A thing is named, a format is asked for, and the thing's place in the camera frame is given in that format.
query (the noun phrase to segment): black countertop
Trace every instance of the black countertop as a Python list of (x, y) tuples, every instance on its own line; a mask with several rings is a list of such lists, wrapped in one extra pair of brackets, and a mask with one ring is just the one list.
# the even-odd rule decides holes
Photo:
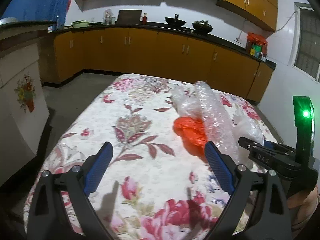
[(0, 25), (0, 31), (9, 28), (15, 27), (23, 27), (23, 26), (33, 26), (33, 25), (55, 25), (57, 22), (54, 21), (18, 21), (18, 22), (10, 22)]
[(105, 29), (105, 28), (140, 28), (140, 29), (149, 29), (149, 30), (161, 30), (166, 32), (168, 31), (170, 33), (178, 33), (184, 36), (194, 37), (212, 44), (224, 46), (228, 49), (240, 52), (241, 54), (246, 55), (258, 62), (263, 62), (273, 70), (276, 68), (276, 63), (270, 60), (266, 60), (266, 62), (264, 62), (261, 59), (258, 59), (255, 56), (250, 55), (248, 52), (246, 52), (245, 48), (242, 48), (241, 46), (234, 44), (230, 41), (227, 41), (225, 39), (222, 39), (220, 37), (217, 37), (208, 33), (205, 33), (205, 34), (199, 33), (194, 29), (185, 28), (183, 26), (175, 27), (165, 23), (147, 22), (146, 25), (142, 25), (142, 24), (89, 25), (88, 27), (82, 27), (82, 28), (58, 30), (58, 31), (54, 31), (53, 33), (59, 34), (67, 31), (88, 31), (92, 29)]

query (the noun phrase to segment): blue curtain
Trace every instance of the blue curtain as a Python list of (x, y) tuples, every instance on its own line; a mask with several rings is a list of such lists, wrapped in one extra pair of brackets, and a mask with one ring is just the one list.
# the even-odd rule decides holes
[(69, 0), (12, 0), (2, 18), (15, 17), (19, 21), (57, 20), (63, 25), (66, 20)]

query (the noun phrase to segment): silver bolt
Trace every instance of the silver bolt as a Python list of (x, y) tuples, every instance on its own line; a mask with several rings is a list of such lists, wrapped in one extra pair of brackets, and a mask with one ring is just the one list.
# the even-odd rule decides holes
[(239, 166), (238, 166), (238, 170), (239, 171), (245, 171), (247, 168), (246, 168), (246, 166), (244, 166), (244, 165), (242, 165), (242, 164), (240, 164)]
[(43, 177), (48, 177), (49, 174), (50, 174), (50, 171), (43, 171), (43, 172), (42, 172), (42, 176), (43, 176)]
[(274, 170), (269, 170), (269, 174), (270, 174), (271, 176), (275, 176), (275, 175), (276, 175), (276, 172), (275, 172)]
[(73, 172), (78, 172), (80, 169), (81, 169), (81, 166), (75, 165), (75, 166), (72, 167), (71, 170), (72, 170)]

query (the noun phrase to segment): orange plastic bag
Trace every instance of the orange plastic bag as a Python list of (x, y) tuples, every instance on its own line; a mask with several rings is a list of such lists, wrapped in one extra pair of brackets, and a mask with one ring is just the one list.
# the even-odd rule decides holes
[(248, 33), (247, 39), (252, 43), (256, 43), (257, 45), (268, 45), (266, 39), (258, 34)]
[(173, 130), (182, 137), (183, 145), (190, 154), (204, 156), (207, 137), (201, 119), (190, 116), (179, 117), (173, 122)]

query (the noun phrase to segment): tablecloth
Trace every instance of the tablecloth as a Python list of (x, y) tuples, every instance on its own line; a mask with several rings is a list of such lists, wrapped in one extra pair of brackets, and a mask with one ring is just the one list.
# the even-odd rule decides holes
[[(110, 234), (121, 240), (202, 240), (214, 226), (229, 195), (208, 165), (189, 154), (172, 130), (179, 116), (171, 90), (193, 85), (138, 74), (118, 77), (83, 111), (49, 154), (24, 206), (28, 212), (41, 172), (68, 171), (82, 165), (104, 142), (113, 159), (89, 200)], [(274, 141), (252, 105), (238, 96), (218, 93), (230, 119), (236, 108), (256, 120), (265, 138)], [(61, 192), (75, 232), (82, 233), (67, 192)], [(236, 230), (248, 220), (244, 213)]]

